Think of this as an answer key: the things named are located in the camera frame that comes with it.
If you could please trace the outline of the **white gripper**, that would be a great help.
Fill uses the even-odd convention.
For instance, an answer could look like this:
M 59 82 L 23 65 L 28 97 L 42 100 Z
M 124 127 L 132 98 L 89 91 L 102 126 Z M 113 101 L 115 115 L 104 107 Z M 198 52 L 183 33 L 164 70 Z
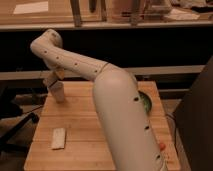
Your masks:
M 56 68 L 50 71 L 50 74 L 43 80 L 46 87 L 51 87 L 58 80 L 63 80 L 65 77 L 65 71 L 63 68 Z

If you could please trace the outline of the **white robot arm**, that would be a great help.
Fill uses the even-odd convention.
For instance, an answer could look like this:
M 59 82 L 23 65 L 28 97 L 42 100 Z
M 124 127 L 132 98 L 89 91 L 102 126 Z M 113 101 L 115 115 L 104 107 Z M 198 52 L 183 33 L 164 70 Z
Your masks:
M 30 49 L 49 68 L 70 70 L 93 82 L 93 103 L 117 171 L 168 171 L 132 74 L 65 50 L 53 29 L 34 39 Z

